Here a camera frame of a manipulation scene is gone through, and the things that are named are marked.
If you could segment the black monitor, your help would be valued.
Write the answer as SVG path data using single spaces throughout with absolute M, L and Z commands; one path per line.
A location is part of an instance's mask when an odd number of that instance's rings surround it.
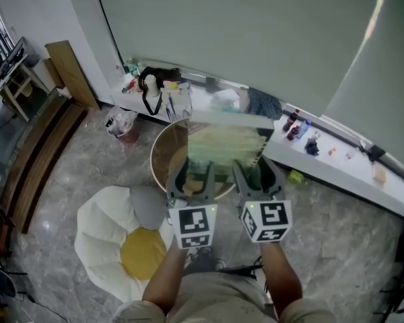
M 24 56 L 24 43 L 25 38 L 21 37 L 6 58 L 9 64 L 17 63 L 22 59 Z

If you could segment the white wooden table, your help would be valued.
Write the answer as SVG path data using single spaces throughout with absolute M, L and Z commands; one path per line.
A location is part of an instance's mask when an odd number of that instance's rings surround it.
M 13 112 L 28 122 L 30 118 L 18 103 L 17 98 L 28 90 L 29 85 L 41 89 L 46 95 L 49 95 L 50 92 L 37 74 L 24 64 L 26 57 L 27 55 L 24 55 L 12 66 L 3 79 L 0 79 L 0 98 Z

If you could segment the white flower-shaped floor cushion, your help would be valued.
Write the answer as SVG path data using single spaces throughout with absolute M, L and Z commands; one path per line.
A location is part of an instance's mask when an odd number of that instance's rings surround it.
M 77 212 L 75 251 L 96 286 L 123 302 L 135 301 L 173 236 L 163 192 L 150 186 L 107 186 Z

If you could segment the blue water bottle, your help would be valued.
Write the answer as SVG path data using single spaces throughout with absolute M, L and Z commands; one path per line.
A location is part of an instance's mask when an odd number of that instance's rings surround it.
M 304 136 L 304 134 L 308 131 L 311 124 L 312 123 L 311 123 L 310 120 L 304 120 L 300 125 L 300 128 L 299 128 L 298 134 L 296 135 L 296 138 L 301 139 Z

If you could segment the wooden platform steps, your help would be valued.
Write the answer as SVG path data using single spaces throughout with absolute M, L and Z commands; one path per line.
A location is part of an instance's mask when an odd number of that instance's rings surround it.
M 34 119 L 18 149 L 0 204 L 16 229 L 28 233 L 44 186 L 64 148 L 87 116 L 87 109 L 57 96 Z

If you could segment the black crumpled cloth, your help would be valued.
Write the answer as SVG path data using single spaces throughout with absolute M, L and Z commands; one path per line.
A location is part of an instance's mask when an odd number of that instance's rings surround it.
M 309 138 L 305 145 L 306 153 L 311 156 L 317 156 L 319 154 L 319 148 L 317 144 L 317 140 L 314 138 Z

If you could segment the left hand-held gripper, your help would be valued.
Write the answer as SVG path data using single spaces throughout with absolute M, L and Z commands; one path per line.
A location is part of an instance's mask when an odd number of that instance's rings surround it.
M 172 227 L 180 249 L 212 244 L 218 208 L 215 201 L 215 164 L 211 161 L 207 166 L 202 194 L 189 200 L 185 199 L 184 193 L 188 166 L 188 161 L 180 162 L 166 181 L 166 220 Z

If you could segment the grey roller blind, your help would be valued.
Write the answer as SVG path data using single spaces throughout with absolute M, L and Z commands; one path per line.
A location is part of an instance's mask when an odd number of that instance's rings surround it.
M 374 14 L 325 116 L 404 165 L 404 0 L 382 0 Z
M 319 115 L 376 0 L 101 0 L 122 57 L 194 69 Z

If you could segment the wooden board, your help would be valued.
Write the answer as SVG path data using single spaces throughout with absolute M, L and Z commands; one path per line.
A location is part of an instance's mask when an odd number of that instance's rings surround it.
M 100 110 L 69 41 L 48 43 L 45 48 L 71 97 L 81 106 Z

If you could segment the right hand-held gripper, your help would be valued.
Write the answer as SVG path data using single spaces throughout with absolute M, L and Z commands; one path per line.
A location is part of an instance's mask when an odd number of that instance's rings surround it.
M 280 242 L 292 228 L 292 204 L 285 199 L 285 176 L 274 161 L 263 156 L 263 191 L 253 193 L 239 161 L 232 172 L 240 201 L 238 212 L 251 242 Z

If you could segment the white window sill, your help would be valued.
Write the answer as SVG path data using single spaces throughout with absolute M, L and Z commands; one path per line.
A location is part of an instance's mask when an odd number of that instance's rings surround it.
M 150 115 L 140 93 L 122 92 L 122 89 L 127 87 L 132 80 L 131 75 L 125 75 L 121 79 L 124 81 L 114 87 L 110 95 L 112 104 L 136 111 L 158 122 L 170 123 L 166 111 L 166 106 L 169 104 L 168 95 L 166 98 L 162 98 L 163 103 L 159 112 L 156 115 Z M 230 98 L 233 108 L 246 110 L 249 102 L 246 87 L 230 85 L 230 82 L 221 81 L 220 88 L 214 94 L 210 94 L 201 84 L 202 82 L 198 81 L 196 84 L 191 84 L 189 99 L 192 105 L 190 103 L 184 106 L 175 104 L 173 100 L 175 114 L 172 108 L 168 107 L 172 113 L 172 122 L 186 117 L 187 115 L 183 111 L 189 111 L 191 106 L 196 110 L 212 111 L 214 107 L 211 104 L 212 96 L 217 93 L 222 104 L 223 101 Z M 286 168 L 295 169 L 308 177 L 331 184 L 338 190 L 345 190 L 404 217 L 404 181 L 398 175 L 379 163 L 373 165 L 367 155 L 346 142 L 321 131 L 320 128 L 310 127 L 301 139 L 288 141 L 285 133 L 281 131 L 281 125 L 285 123 L 286 117 L 284 114 L 280 120 L 274 122 L 275 131 L 263 153 L 266 157 Z M 321 137 L 317 140 L 318 156 L 309 155 L 304 150 L 307 139 L 313 136 L 315 131 L 321 133 Z M 376 165 L 386 173 L 386 182 L 383 185 L 374 179 Z

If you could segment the person's beige shirt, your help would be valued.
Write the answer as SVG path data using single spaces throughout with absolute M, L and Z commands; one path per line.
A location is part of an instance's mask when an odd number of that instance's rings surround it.
M 118 308 L 110 323 L 336 323 L 336 318 L 324 303 L 311 299 L 299 299 L 277 316 L 255 280 L 194 273 L 183 277 L 169 313 L 149 301 L 131 301 Z

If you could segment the green snack packet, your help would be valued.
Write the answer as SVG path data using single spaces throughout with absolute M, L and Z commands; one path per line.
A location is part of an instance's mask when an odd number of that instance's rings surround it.
M 188 122 L 188 175 L 202 180 L 213 164 L 217 182 L 232 182 L 233 161 L 251 171 L 274 130 L 273 121 L 265 116 L 195 111 Z

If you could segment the red waste bin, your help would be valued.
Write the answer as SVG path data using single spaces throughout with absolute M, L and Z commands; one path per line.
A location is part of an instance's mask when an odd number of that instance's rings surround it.
M 137 112 L 125 110 L 119 106 L 111 108 L 104 124 L 107 133 L 123 143 L 134 144 L 139 137 L 135 127 L 137 116 Z

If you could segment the small beige pouch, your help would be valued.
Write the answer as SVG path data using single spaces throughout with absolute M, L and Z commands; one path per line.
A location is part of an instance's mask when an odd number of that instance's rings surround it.
M 381 185 L 386 182 L 386 170 L 379 164 L 373 165 L 373 180 Z

